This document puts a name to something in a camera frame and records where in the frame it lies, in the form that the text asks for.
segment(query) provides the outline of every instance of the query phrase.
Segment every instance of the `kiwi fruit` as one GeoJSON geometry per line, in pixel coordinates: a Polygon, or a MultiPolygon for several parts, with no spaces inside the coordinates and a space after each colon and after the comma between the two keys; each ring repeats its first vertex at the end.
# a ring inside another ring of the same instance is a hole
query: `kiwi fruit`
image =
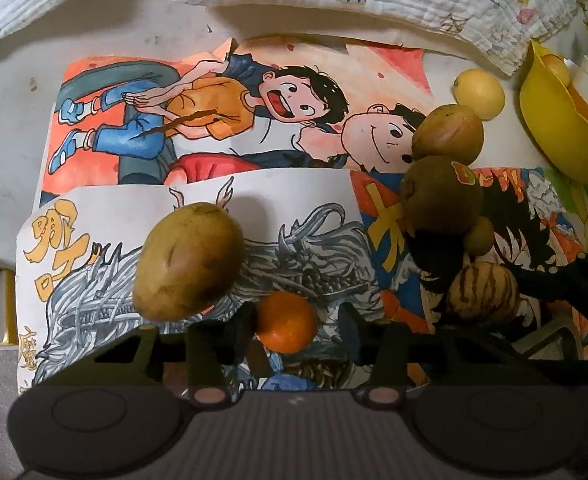
{"type": "Polygon", "coordinates": [[[471,231],[463,238],[463,247],[470,256],[484,256],[494,246],[494,226],[489,218],[479,216],[471,231]]]}
{"type": "Polygon", "coordinates": [[[481,213],[483,192],[467,166],[432,155],[410,166],[399,197],[410,235],[416,231],[464,235],[481,213]]]}
{"type": "Polygon", "coordinates": [[[519,298],[518,284],[508,269],[475,262],[454,279],[443,314],[480,328],[499,326],[516,318],[519,298]]]}
{"type": "Polygon", "coordinates": [[[207,202],[175,209],[143,244],[134,308],[157,322],[198,314],[232,287],[244,259],[243,232],[227,212],[207,202]]]}
{"type": "Polygon", "coordinates": [[[485,139],[483,121],[469,106],[435,108],[412,136],[412,158],[448,155],[468,166],[481,153],[485,139]]]}

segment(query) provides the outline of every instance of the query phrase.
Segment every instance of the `yellow bowl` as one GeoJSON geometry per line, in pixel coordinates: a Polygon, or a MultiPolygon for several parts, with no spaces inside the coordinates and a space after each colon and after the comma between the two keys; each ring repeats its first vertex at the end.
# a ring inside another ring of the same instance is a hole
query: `yellow bowl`
{"type": "Polygon", "coordinates": [[[588,183],[588,121],[541,61],[551,50],[532,41],[533,62],[520,88],[520,111],[536,143],[562,173],[588,183]]]}

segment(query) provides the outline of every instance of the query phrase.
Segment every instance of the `gray dragon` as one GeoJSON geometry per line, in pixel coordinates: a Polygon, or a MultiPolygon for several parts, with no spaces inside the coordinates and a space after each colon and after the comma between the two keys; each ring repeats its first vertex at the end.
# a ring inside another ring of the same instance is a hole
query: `gray dragon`
{"type": "MultiPolygon", "coordinates": [[[[231,291],[205,315],[159,324],[161,333],[182,332],[204,319],[228,320],[245,301],[288,290],[306,297],[322,320],[314,342],[293,358],[323,359],[343,355],[336,329],[343,301],[354,304],[366,319],[383,316],[366,234],[360,222],[345,222],[341,205],[315,208],[301,224],[295,221],[289,233],[281,225],[276,242],[246,240],[245,246],[247,258],[231,291]],[[324,230],[330,215],[338,215],[338,226],[324,230]]],[[[122,254],[118,244],[109,253],[106,245],[94,261],[62,279],[50,296],[48,337],[37,354],[34,384],[144,321],[132,305],[141,248],[122,254]]]]}

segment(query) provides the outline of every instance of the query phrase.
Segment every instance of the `potato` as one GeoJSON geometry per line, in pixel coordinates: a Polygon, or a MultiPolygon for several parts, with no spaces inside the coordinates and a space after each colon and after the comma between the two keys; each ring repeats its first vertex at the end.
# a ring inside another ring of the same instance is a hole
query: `potato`
{"type": "Polygon", "coordinates": [[[133,303],[145,319],[184,319],[216,303],[234,284],[245,259],[243,232],[217,206],[180,207],[143,244],[133,303]]]}

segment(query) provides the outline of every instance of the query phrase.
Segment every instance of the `boy with black hair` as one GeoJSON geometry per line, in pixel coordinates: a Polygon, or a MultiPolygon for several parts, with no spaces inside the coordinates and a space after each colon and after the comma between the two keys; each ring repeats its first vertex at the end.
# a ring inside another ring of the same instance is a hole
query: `boy with black hair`
{"type": "Polygon", "coordinates": [[[223,61],[200,61],[167,87],[136,80],[87,103],[67,100],[58,120],[77,124],[123,101],[135,107],[132,119],[121,126],[71,130],[53,153],[48,172],[58,170],[81,146],[152,159],[163,149],[165,137],[180,134],[192,140],[223,140],[250,129],[255,116],[329,132],[333,131],[329,124],[342,121],[348,107],[339,86],[307,66],[275,69],[254,61],[251,54],[228,54],[223,61]]]}
{"type": "Polygon", "coordinates": [[[405,173],[412,163],[412,136],[424,118],[400,103],[392,109],[379,103],[348,117],[340,135],[304,128],[299,144],[312,157],[329,163],[347,155],[344,167],[351,170],[405,173]]]}

